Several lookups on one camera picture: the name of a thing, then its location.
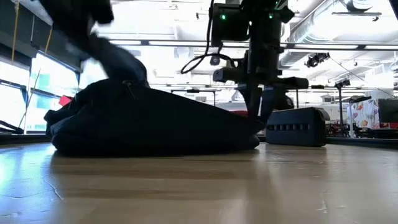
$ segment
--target black duffel bag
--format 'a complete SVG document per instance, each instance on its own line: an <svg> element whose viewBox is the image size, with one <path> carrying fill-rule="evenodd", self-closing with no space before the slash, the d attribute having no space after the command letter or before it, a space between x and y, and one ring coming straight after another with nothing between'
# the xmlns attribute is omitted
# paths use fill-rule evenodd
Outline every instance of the black duffel bag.
<svg viewBox="0 0 398 224"><path fill-rule="evenodd" d="M253 149L260 121L131 82L101 80L44 118L59 152L158 156Z"/></svg>

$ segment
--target camera mount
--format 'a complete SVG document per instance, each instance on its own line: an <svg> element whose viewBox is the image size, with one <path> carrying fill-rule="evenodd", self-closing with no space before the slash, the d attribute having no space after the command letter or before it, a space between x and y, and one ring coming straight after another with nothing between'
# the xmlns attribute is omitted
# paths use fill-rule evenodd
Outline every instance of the camera mount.
<svg viewBox="0 0 398 224"><path fill-rule="evenodd" d="M210 11L213 19L211 30L211 46L219 47L222 41L245 41L249 39L249 50L246 51L238 66L216 70L213 74L215 82L234 81L243 95L248 115L257 119L260 99L269 93L259 87L266 86L267 90L275 90L273 100L262 101L261 120L266 123L275 101L283 98L285 91L277 89L308 88L305 78L279 78L282 71L278 69L279 54L284 49L280 46L282 22L288 23L294 13L286 6L287 1L278 0L243 0L238 4L214 4Z"/></svg>

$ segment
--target wooden table surface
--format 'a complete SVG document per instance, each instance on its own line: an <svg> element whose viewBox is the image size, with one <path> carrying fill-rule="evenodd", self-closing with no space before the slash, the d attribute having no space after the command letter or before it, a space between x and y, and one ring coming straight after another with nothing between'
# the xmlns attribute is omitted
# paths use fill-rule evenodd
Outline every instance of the wooden table surface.
<svg viewBox="0 0 398 224"><path fill-rule="evenodd" d="M127 159L0 148L0 223L397 224L398 152L260 145Z"/></svg>

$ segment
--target black strap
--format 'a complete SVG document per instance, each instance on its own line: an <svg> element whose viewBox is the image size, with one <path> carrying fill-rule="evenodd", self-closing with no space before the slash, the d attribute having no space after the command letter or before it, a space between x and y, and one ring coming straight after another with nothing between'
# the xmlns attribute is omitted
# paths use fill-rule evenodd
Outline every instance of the black strap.
<svg viewBox="0 0 398 224"><path fill-rule="evenodd" d="M12 133L12 134L23 134L24 130L22 128L15 127L5 121L0 121L0 125L5 126L6 128L0 128L0 131L5 133Z"/></svg>

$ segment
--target red object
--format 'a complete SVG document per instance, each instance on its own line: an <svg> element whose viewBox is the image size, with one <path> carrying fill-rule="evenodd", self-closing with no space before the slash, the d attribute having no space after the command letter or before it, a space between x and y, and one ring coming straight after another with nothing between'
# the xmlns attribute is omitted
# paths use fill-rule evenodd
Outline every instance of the red object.
<svg viewBox="0 0 398 224"><path fill-rule="evenodd" d="M237 114L237 115L241 115L241 116L248 116L248 112L247 111L242 111L242 110L237 110L237 111L230 111L231 113Z"/></svg>
<svg viewBox="0 0 398 224"><path fill-rule="evenodd" d="M73 97L63 95L63 96L60 98L60 101L59 101L58 103L59 103L61 106L65 106L65 105L67 105L69 102L71 102L72 99L73 99Z"/></svg>

